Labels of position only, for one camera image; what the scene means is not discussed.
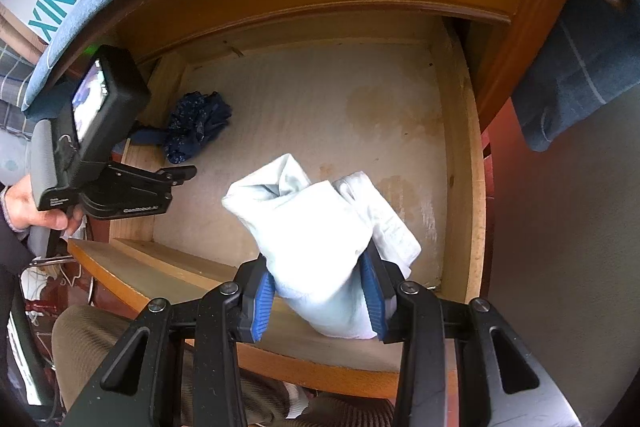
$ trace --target wooden board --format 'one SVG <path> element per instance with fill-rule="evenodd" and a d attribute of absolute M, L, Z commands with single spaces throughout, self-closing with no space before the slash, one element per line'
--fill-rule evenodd
<path fill-rule="evenodd" d="M 211 41 L 218 58 L 195 68 L 180 90 L 220 89 L 234 106 L 232 125 L 197 158 L 198 176 L 175 189 L 169 213 L 156 217 L 156 242 L 113 235 L 110 245 L 73 242 L 80 263 L 136 310 L 154 296 L 198 298 L 257 253 L 250 234 L 220 205 L 228 184 L 286 146 L 315 180 L 365 169 L 428 245 L 414 279 L 437 283 L 444 264 L 441 295 L 476 296 L 484 178 L 478 115 L 457 37 L 434 17 L 413 29 L 405 19 L 399 25 L 387 19 L 373 23 L 373 33 L 362 20 L 348 20 L 338 25 L 345 39 L 338 30 L 329 38 L 324 23 L 338 20 L 324 18 L 309 26 L 319 39 L 287 23 L 279 32 L 271 27 L 273 46 L 262 40 L 264 28 L 236 36 L 235 42 L 263 44 L 236 48 L 239 53 Z M 393 44 L 380 43 L 381 28 Z M 400 28 L 395 40 L 393 28 Z M 285 46 L 286 35 L 292 47 Z M 158 161 L 158 149 L 127 153 L 133 164 Z M 428 204 L 433 214 L 423 212 Z M 398 381 L 399 346 L 324 337 L 277 298 L 262 342 L 239 345 L 238 353 L 241 367 L 335 393 L 393 397 Z"/>
<path fill-rule="evenodd" d="M 163 55 L 158 60 L 147 83 L 151 100 L 138 117 L 141 123 L 160 129 L 166 126 L 169 113 L 178 98 L 180 83 L 189 71 L 187 62 L 177 52 Z"/>
<path fill-rule="evenodd" d="M 433 25 L 430 51 L 440 78 L 447 143 L 447 224 L 442 297 L 468 302 L 480 294 L 486 205 L 476 101 L 462 46 L 450 24 Z"/>
<path fill-rule="evenodd" d="M 439 285 L 447 161 L 438 60 L 425 44 L 339 41 L 196 68 L 182 90 L 217 90 L 234 115 L 193 159 L 198 175 L 174 190 L 154 240 L 232 266 L 254 259 L 253 237 L 220 200 L 232 182 L 292 153 L 313 182 L 366 172 L 422 246 L 412 277 Z"/>
<path fill-rule="evenodd" d="M 181 46 L 180 55 L 200 66 L 215 58 L 310 43 L 418 44 L 429 40 L 434 20 L 424 12 L 397 9 L 300 14 L 202 37 Z"/>

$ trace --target small display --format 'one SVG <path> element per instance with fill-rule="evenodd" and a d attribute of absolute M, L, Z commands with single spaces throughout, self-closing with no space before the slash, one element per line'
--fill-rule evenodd
<path fill-rule="evenodd" d="M 102 65 L 100 60 L 96 60 L 82 80 L 71 102 L 79 142 L 82 142 L 108 94 Z"/>

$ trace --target blue fabric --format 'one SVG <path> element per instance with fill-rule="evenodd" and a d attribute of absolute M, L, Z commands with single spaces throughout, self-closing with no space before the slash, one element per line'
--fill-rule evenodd
<path fill-rule="evenodd" d="M 186 162 L 200 153 L 229 125 L 231 108 L 219 93 L 205 96 L 198 91 L 185 94 L 169 117 L 164 154 L 174 164 Z"/>
<path fill-rule="evenodd" d="M 511 100 L 531 149 L 640 82 L 640 16 L 604 0 L 567 0 Z"/>
<path fill-rule="evenodd" d="M 47 90 L 47 96 L 39 96 L 25 112 L 30 121 L 57 118 L 63 105 L 73 97 L 80 80 L 63 77 L 55 86 Z"/>

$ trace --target white cloth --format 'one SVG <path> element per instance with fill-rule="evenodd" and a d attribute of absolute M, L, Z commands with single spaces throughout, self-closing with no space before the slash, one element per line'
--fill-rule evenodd
<path fill-rule="evenodd" d="M 383 259 L 408 275 L 420 246 L 366 174 L 335 186 L 311 184 L 286 154 L 233 183 L 222 204 L 252 233 L 296 313 L 329 337 L 370 339 L 358 257 L 373 235 Z"/>

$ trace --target screw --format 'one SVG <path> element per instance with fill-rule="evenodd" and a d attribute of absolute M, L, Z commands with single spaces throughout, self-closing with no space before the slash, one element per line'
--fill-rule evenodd
<path fill-rule="evenodd" d="M 418 293 L 419 289 L 420 289 L 420 285 L 417 282 L 402 281 L 400 283 L 400 291 L 402 293 L 406 293 L 407 295 L 415 295 Z"/>
<path fill-rule="evenodd" d="M 491 304 L 484 299 L 473 299 L 471 301 L 471 307 L 479 313 L 486 313 L 491 309 Z"/>
<path fill-rule="evenodd" d="M 153 299 L 151 302 L 149 302 L 149 311 L 152 313 L 158 313 L 161 312 L 162 310 L 164 310 L 167 306 L 168 302 L 166 301 L 166 299 L 163 299 L 161 297 L 157 298 L 157 299 Z"/>
<path fill-rule="evenodd" d="M 240 286 L 238 286 L 238 284 L 234 283 L 233 281 L 225 282 L 220 285 L 220 293 L 222 293 L 222 295 L 233 295 L 239 289 Z"/>

